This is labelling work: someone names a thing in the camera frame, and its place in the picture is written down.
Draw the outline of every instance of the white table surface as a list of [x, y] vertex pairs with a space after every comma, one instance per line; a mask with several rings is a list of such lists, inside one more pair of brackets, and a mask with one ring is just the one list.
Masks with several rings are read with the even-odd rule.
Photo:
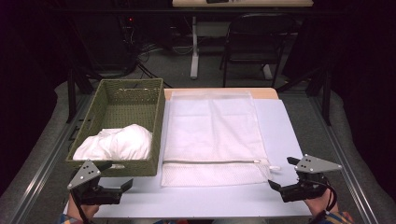
[[[297, 183], [294, 167], [287, 157], [303, 155], [283, 103], [277, 99], [255, 99], [258, 119], [268, 158], [282, 167], [273, 172], [282, 186]], [[163, 118], [166, 136], [169, 102]], [[154, 177], [135, 177], [134, 185], [124, 192], [120, 204], [102, 205], [95, 217], [109, 218], [225, 218], [225, 217], [298, 217], [310, 216], [303, 202], [283, 203], [280, 194], [268, 183], [211, 188], [162, 188], [162, 160]], [[103, 187], [119, 188], [131, 177], [102, 177]]]

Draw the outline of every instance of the gray carpet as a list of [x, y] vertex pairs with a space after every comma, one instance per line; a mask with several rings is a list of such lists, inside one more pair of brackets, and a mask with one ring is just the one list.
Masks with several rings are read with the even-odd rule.
[[[209, 41], [212, 40], [208, 40], [206, 43], [208, 46], [211, 44]], [[147, 54], [142, 55], [141, 59], [147, 60], [144, 65], [150, 72], [158, 77], [163, 77], [164, 81], [174, 88], [221, 87], [220, 55], [216, 49], [201, 48], [199, 76], [196, 80], [190, 79], [190, 54], [179, 55], [164, 50], [156, 50], [152, 51], [149, 56]], [[142, 72], [136, 69], [126, 78], [141, 78], [142, 75]], [[260, 67], [248, 66], [242, 69], [235, 67], [231, 68], [230, 78], [227, 83], [229, 87], [268, 87], [271, 82], [262, 81], [261, 78]], [[280, 86], [282, 84], [284, 84], [284, 78], [280, 77], [276, 85]], [[333, 149], [334, 143], [327, 134], [323, 121], [318, 116], [313, 99], [301, 93], [301, 90], [305, 87], [306, 83], [302, 83], [288, 92], [280, 93], [279, 97], [284, 101], [288, 110], [303, 153], [314, 155], [324, 160], [336, 161]], [[0, 223], [11, 223], [16, 220], [14, 212], [20, 208], [21, 199], [24, 198], [23, 194], [29, 192], [29, 184], [36, 178], [36, 173], [43, 161], [53, 150], [58, 149], [60, 153], [53, 167], [51, 167], [50, 175], [44, 179], [45, 185], [42, 188], [38, 188], [41, 190], [40, 193], [36, 198], [33, 198], [33, 206], [25, 208], [25, 217], [20, 222], [51, 223], [64, 210], [64, 198], [67, 196], [66, 185], [72, 172], [70, 167], [64, 163], [71, 140], [67, 136], [64, 142], [59, 142], [60, 139], [64, 138], [64, 129], [70, 126], [65, 124], [68, 114], [66, 84], [60, 85], [56, 91], [58, 93], [58, 104], [55, 107], [52, 119], [37, 141], [28, 160], [0, 199]], [[351, 141], [351, 133], [344, 114], [342, 100], [334, 93], [331, 99], [331, 122], [332, 131], [334, 131], [338, 143], [345, 152], [353, 173], [360, 181], [360, 190], [367, 196], [367, 202], [374, 211], [376, 221], [372, 223], [396, 223], [395, 202], [376, 184], [375, 178], [359, 156], [359, 152]], [[340, 208], [349, 211], [355, 218], [356, 223], [370, 223], [361, 216], [356, 199], [352, 197], [349, 186], [346, 184], [341, 172], [328, 173], [327, 177], [330, 178], [332, 185], [339, 194]], [[270, 220], [271, 224], [306, 222], [306, 218]], [[128, 221], [98, 220], [98, 223], [128, 223]]]

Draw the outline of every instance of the office chair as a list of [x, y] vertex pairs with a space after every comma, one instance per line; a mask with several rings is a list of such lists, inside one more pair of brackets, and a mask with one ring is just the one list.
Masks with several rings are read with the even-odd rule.
[[220, 69], [224, 65], [225, 87], [228, 63], [276, 64], [273, 88], [282, 57], [285, 39], [295, 25], [295, 20], [285, 14], [249, 13], [235, 18], [228, 28]]

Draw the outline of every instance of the person's hand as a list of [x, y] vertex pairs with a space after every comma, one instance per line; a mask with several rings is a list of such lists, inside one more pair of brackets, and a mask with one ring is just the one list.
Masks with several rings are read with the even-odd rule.
[[[326, 209], [327, 203], [329, 202], [330, 194], [331, 191], [329, 189], [326, 189], [326, 191], [323, 193], [321, 197], [318, 197], [316, 199], [304, 200], [312, 216], [315, 217], [320, 212]], [[332, 208], [332, 210], [329, 212], [338, 212], [338, 204], [336, 203], [335, 206]]]
[[[93, 216], [99, 211], [99, 205], [85, 205], [84, 204], [81, 206], [81, 208], [82, 208], [82, 211], [84, 211], [84, 214], [88, 219], [92, 219]], [[73, 218], [76, 218], [76, 219], [82, 221], [82, 218], [79, 215], [78, 208], [77, 208], [71, 194], [69, 194], [69, 205], [67, 207], [67, 215], [69, 217], [73, 217]]]

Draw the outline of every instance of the wicker basket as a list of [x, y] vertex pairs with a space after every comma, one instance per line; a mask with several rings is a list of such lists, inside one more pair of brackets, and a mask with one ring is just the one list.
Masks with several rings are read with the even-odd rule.
[[152, 132], [150, 153], [146, 160], [113, 161], [113, 167], [102, 176], [154, 176], [157, 174], [161, 147], [165, 98], [163, 80], [104, 79], [73, 143], [66, 162], [79, 168], [84, 161], [74, 161], [73, 155], [84, 140], [102, 129], [124, 128], [138, 124]]

